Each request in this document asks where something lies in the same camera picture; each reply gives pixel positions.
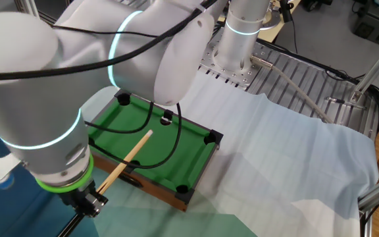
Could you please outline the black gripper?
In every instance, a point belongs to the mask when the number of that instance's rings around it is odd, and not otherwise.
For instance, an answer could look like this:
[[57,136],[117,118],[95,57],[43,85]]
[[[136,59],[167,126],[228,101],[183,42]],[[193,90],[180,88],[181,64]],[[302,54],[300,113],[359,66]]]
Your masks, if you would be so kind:
[[109,201],[103,194],[96,193],[94,180],[89,180],[72,191],[61,193],[59,197],[65,205],[70,205],[77,213],[92,218],[98,216],[102,206]]

